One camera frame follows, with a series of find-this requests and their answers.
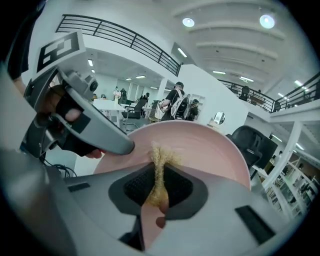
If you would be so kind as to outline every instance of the black railing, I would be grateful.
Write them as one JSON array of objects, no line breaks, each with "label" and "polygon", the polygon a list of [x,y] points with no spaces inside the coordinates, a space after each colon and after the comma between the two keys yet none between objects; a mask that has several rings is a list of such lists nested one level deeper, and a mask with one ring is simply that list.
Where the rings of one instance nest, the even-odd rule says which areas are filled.
[{"label": "black railing", "polygon": [[240,100],[249,102],[252,105],[262,108],[264,111],[271,113],[275,107],[275,101],[267,95],[250,89],[248,86],[243,86],[234,82],[220,80],[226,87],[230,89]]},{"label": "black railing", "polygon": [[179,74],[180,64],[169,54],[142,35],[113,22],[82,15],[63,14],[55,32],[73,32],[78,29],[81,29],[85,35],[107,39],[136,50],[159,63],[175,76]]},{"label": "black railing", "polygon": [[303,85],[275,101],[275,111],[286,110],[320,99],[320,72]]}]

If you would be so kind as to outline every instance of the round mirror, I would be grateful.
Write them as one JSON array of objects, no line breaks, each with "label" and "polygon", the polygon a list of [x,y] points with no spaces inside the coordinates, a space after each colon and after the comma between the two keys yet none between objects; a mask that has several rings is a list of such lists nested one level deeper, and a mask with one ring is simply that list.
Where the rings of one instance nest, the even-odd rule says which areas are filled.
[{"label": "round mirror", "polygon": [[225,113],[222,111],[215,114],[213,122],[215,122],[217,125],[221,125],[226,119]]}]

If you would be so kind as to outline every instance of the backpack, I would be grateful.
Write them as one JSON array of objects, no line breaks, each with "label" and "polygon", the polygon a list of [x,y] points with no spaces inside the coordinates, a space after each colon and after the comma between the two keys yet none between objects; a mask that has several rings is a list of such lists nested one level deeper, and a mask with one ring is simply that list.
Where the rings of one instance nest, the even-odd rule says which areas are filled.
[{"label": "backpack", "polygon": [[174,119],[186,120],[189,114],[189,99],[184,97],[180,90],[177,90],[177,93],[179,97],[171,106],[171,116],[174,117]]}]

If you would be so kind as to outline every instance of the man with backpack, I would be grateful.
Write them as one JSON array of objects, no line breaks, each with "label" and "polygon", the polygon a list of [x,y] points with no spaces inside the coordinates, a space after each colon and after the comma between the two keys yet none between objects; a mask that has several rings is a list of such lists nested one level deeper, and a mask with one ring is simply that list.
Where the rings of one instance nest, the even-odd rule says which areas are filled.
[{"label": "man with backpack", "polygon": [[160,109],[167,107],[161,121],[168,120],[185,120],[189,114],[189,99],[185,97],[183,91],[184,84],[177,82],[173,90],[171,90]]}]

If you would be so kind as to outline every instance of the balcony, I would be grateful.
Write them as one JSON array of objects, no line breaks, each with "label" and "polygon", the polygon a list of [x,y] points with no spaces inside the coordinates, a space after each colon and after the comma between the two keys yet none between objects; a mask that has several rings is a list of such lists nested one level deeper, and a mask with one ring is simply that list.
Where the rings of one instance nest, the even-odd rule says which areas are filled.
[{"label": "balcony", "polygon": [[103,38],[127,46],[159,63],[176,77],[179,74],[181,65],[168,53],[142,35],[116,23],[95,17],[63,14],[55,32],[74,32],[79,29],[84,35]]}]

